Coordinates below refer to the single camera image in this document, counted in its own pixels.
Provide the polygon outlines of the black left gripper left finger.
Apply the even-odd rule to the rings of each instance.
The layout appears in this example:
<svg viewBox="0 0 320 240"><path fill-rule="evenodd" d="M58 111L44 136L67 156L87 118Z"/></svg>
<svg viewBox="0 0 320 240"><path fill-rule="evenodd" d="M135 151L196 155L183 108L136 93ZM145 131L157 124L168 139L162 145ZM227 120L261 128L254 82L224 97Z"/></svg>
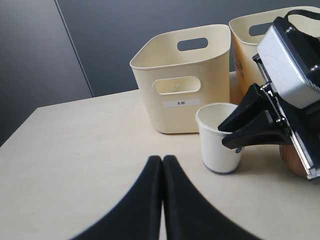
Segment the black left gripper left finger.
<svg viewBox="0 0 320 240"><path fill-rule="evenodd" d="M163 162L152 155L125 196L74 240L158 240L163 200Z"/></svg>

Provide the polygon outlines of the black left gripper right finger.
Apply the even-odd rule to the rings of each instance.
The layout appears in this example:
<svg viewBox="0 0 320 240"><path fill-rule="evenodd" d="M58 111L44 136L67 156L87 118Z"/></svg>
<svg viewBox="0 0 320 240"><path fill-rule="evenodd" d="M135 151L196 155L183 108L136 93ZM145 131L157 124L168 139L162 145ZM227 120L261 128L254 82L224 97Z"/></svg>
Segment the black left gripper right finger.
<svg viewBox="0 0 320 240"><path fill-rule="evenodd" d="M166 155L162 165L168 240L259 239L211 205L193 185L174 155Z"/></svg>

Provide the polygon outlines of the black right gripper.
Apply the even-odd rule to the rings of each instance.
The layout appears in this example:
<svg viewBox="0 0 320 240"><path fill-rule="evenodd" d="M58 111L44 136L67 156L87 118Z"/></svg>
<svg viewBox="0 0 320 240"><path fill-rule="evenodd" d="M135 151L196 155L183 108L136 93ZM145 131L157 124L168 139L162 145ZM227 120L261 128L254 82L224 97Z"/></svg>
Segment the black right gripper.
<svg viewBox="0 0 320 240"><path fill-rule="evenodd" d="M277 92L256 54L252 57L257 64L265 84L253 83L235 110L218 126L228 132L222 144L229 149L257 145L290 145L293 143L308 180L320 179L320 102L305 108L285 101Z"/></svg>

